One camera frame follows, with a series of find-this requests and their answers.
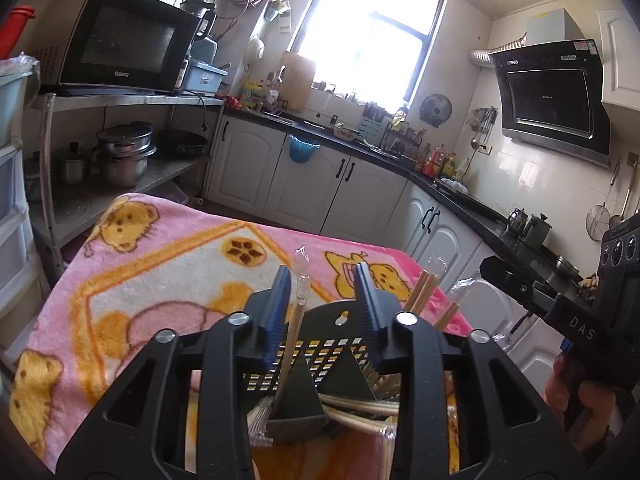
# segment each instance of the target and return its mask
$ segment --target pink blanket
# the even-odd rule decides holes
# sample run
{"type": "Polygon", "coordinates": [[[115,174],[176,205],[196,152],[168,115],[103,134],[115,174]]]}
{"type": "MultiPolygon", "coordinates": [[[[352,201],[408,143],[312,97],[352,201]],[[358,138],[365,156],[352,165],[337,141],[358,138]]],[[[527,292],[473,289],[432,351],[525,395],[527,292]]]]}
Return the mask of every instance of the pink blanket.
{"type": "MultiPolygon", "coordinates": [[[[353,298],[351,264],[366,261],[376,286],[400,303],[421,271],[396,250],[212,216],[141,194],[117,198],[38,318],[18,366],[12,421],[54,470],[91,407],[155,332],[205,330],[242,309],[302,245],[311,308],[353,298]]],[[[433,321],[446,306],[436,290],[422,316],[433,321]]],[[[447,331],[466,335],[470,326],[456,314],[447,331]]]]}

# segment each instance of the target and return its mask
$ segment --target cabinet handle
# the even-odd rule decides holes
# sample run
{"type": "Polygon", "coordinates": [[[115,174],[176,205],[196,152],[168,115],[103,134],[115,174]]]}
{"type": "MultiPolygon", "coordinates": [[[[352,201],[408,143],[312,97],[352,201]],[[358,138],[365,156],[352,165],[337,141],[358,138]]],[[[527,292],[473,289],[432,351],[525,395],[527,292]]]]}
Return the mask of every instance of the cabinet handle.
{"type": "Polygon", "coordinates": [[[351,163],[351,169],[349,170],[349,174],[347,175],[347,178],[344,179],[345,182],[349,181],[349,177],[351,176],[351,173],[353,173],[353,167],[356,165],[355,162],[351,163]]]}
{"type": "Polygon", "coordinates": [[[426,225],[424,224],[424,221],[427,219],[427,215],[433,212],[433,209],[434,207],[431,206],[429,209],[427,209],[427,211],[424,212],[424,216],[422,217],[422,220],[420,220],[420,223],[422,224],[423,229],[426,227],[426,225]]]}
{"type": "Polygon", "coordinates": [[[340,174],[342,173],[342,168],[344,168],[344,159],[340,163],[340,170],[338,170],[338,173],[335,174],[336,178],[340,178],[340,174]]]}
{"type": "Polygon", "coordinates": [[[429,224],[427,225],[427,232],[428,234],[431,234],[431,223],[433,222],[434,218],[436,218],[436,216],[440,216],[440,210],[438,209],[436,211],[436,213],[431,217],[431,220],[429,220],[429,224]]]}

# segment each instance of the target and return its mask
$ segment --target hand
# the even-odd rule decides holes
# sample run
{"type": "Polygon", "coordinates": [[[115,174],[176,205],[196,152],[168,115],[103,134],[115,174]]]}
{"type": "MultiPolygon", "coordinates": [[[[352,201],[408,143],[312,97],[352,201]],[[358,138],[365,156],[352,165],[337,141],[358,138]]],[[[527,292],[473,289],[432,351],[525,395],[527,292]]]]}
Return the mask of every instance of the hand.
{"type": "MultiPolygon", "coordinates": [[[[554,372],[546,381],[543,394],[546,405],[556,416],[563,429],[564,412],[569,404],[569,390],[562,378],[566,364],[565,354],[556,357],[554,372]]],[[[616,406],[616,396],[606,384],[583,381],[578,388],[578,398],[585,408],[590,408],[593,412],[574,442],[579,451],[584,451],[597,444],[607,431],[609,419],[616,406]]]]}

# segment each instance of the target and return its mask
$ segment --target brand logo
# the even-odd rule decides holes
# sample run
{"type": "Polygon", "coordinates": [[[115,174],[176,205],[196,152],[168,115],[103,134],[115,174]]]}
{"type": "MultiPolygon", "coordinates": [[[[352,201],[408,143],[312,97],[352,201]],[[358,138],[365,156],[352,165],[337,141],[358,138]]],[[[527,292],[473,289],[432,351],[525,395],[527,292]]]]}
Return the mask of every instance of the brand logo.
{"type": "Polygon", "coordinates": [[[571,328],[575,328],[579,333],[581,333],[587,339],[593,339],[593,336],[596,335],[596,331],[593,328],[587,328],[587,325],[581,322],[577,317],[574,318],[569,323],[571,328]]]}

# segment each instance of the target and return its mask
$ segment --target metal shelf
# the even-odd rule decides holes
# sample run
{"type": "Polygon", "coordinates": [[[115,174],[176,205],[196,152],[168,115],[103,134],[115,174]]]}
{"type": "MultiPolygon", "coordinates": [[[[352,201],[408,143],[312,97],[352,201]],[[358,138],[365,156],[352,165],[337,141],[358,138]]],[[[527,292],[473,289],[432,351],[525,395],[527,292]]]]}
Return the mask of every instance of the metal shelf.
{"type": "Polygon", "coordinates": [[[206,157],[190,160],[166,160],[160,156],[149,158],[146,172],[139,184],[130,189],[109,187],[99,175],[92,175],[89,182],[75,187],[58,187],[54,190],[55,240],[50,240],[42,204],[31,204],[31,224],[39,238],[51,247],[61,248],[85,229],[93,226],[100,215],[117,196],[130,192],[145,192],[171,180],[196,166],[206,157]]]}
{"type": "MultiPolygon", "coordinates": [[[[222,106],[221,99],[203,97],[207,106],[222,106]]],[[[65,112],[79,110],[81,108],[100,108],[103,106],[126,105],[197,105],[200,100],[196,96],[172,96],[172,95],[83,95],[76,97],[57,96],[54,102],[53,112],[65,112]]],[[[44,109],[44,96],[39,96],[31,108],[44,109]]]]}

